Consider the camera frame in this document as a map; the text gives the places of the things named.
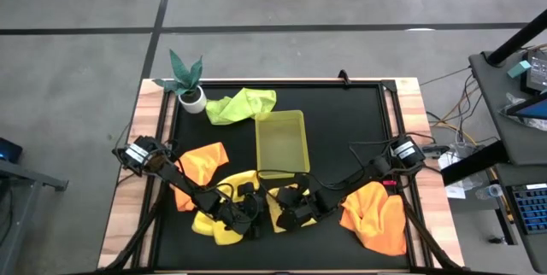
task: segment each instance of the yellow cloth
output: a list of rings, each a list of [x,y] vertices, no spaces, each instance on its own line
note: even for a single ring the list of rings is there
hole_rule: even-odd
[[[254,118],[257,113],[271,112],[276,101],[275,91],[243,88],[234,98],[207,101],[205,111],[211,124],[225,126],[249,117]]]
[[[219,184],[228,183],[233,185],[233,188],[236,190],[236,193],[233,194],[233,201],[241,202],[243,201],[244,196],[238,195],[238,186],[241,184],[246,184],[247,182],[252,182],[255,190],[258,190],[260,185],[258,183],[258,179],[256,178],[256,171],[252,170],[243,173],[236,173],[223,179],[219,182]],[[218,189],[228,196],[231,195],[231,189],[228,186],[220,186]],[[230,245],[243,239],[242,235],[234,232],[233,230],[226,230],[225,228],[226,225],[224,225],[221,220],[214,221],[202,212],[197,212],[196,218],[194,218],[194,222],[191,226],[191,229],[196,233],[214,237],[217,245]]]
[[[212,143],[185,152],[180,161],[188,178],[198,185],[206,185],[213,178],[216,168],[228,163],[228,155],[222,143]],[[177,210],[191,211],[196,207],[185,192],[174,187],[173,189]]]
[[[406,218],[399,195],[388,196],[384,185],[371,182],[351,193],[342,207],[340,225],[355,232],[367,249],[384,255],[406,254]]]
[[[296,184],[291,184],[289,186],[290,187],[297,187]],[[278,192],[279,192],[279,188],[269,190],[269,193],[272,194],[272,196],[277,196]],[[309,190],[306,190],[304,192],[304,195],[307,195],[307,194],[309,194]],[[280,233],[280,232],[285,231],[285,229],[283,229],[283,228],[281,228],[281,227],[279,227],[275,224],[275,223],[277,223],[277,218],[281,215],[281,207],[270,195],[266,195],[266,201],[268,202],[268,209],[270,211],[270,218],[272,220],[273,232]],[[315,221],[315,219],[310,219],[309,221],[302,224],[302,227],[307,226],[307,225],[313,225],[315,223],[317,223]]]

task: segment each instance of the floor tile line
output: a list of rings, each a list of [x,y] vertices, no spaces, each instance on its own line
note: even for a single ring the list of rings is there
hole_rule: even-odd
[[[143,71],[140,74],[140,79],[148,79],[152,72],[152,64],[154,63],[154,57],[156,55],[157,44],[160,40],[160,34],[162,31],[163,20],[168,8],[169,0],[160,0],[160,5],[157,10],[156,21],[154,22],[154,29],[150,36],[150,43],[146,50],[146,57],[144,58]]]
[[[17,28],[0,29],[0,36],[147,34],[152,27]]]
[[[253,33],[253,32],[388,32],[388,31],[461,31],[521,29],[528,22],[507,23],[432,23],[432,24],[325,24],[266,26],[172,26],[166,34]]]

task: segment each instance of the gray floor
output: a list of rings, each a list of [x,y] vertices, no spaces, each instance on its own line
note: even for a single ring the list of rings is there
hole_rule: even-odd
[[[0,29],[151,27],[160,0],[0,0]],[[523,22],[547,0],[169,0],[164,26]],[[426,81],[468,65],[515,30],[300,32],[162,35],[151,77],[171,74],[168,49],[203,55],[203,76],[413,76]],[[93,270],[118,164],[110,150],[129,121],[150,35],[0,36],[0,137],[26,149],[22,163],[69,178],[44,190],[18,264],[20,274]],[[543,33],[534,43],[547,42]],[[444,114],[469,72],[423,87],[426,108]],[[466,124],[496,135],[480,103]],[[453,134],[435,131],[442,142]],[[456,214],[467,266],[534,274],[521,246],[490,245],[493,212]]]

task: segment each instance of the wooden table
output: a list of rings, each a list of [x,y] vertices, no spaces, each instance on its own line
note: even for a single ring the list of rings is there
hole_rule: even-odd
[[[427,122],[426,110],[421,98],[420,86],[416,78],[390,78],[397,82],[397,94],[403,113],[403,122],[407,132],[419,132],[431,135],[429,123]],[[225,79],[225,80],[284,80],[289,79]],[[300,80],[335,80],[320,78],[305,78]],[[358,78],[358,80],[381,80]],[[154,136],[162,102],[162,88],[154,84],[150,79],[143,80],[141,85],[137,106],[135,108],[132,126],[129,132],[128,141],[132,142],[140,135]],[[165,119],[165,132],[163,137],[168,136],[173,115],[174,97],[168,104],[168,115]],[[394,116],[391,94],[386,92],[386,101],[390,114],[391,129],[397,130],[397,121]],[[418,144],[429,143],[427,138],[413,136]],[[437,167],[436,161],[427,161],[427,165]],[[122,170],[120,178],[126,177],[130,172]],[[436,172],[424,169],[416,175],[416,183],[420,193],[422,212],[425,218],[426,227],[432,233],[435,240],[448,254],[448,256],[460,266],[463,266],[462,252],[457,239],[454,221],[450,212],[450,206],[446,192],[444,191],[443,178]],[[144,187],[146,178],[133,177],[121,184],[115,192],[114,201],[109,216],[109,222],[103,239],[103,247],[97,267],[107,266],[120,251],[126,246],[127,241],[135,232],[138,226],[138,218],[143,203]],[[150,252],[150,237],[153,225],[144,238],[141,264],[145,266]],[[421,255],[421,240],[417,232],[412,229],[412,243],[415,248],[416,261],[418,266],[424,266]]]

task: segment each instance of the yellow plastic bin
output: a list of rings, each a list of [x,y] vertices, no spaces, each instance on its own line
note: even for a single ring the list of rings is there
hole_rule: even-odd
[[[258,170],[279,169],[309,173],[304,114],[300,110],[259,113],[256,121]],[[262,178],[290,178],[293,174],[261,173]]]

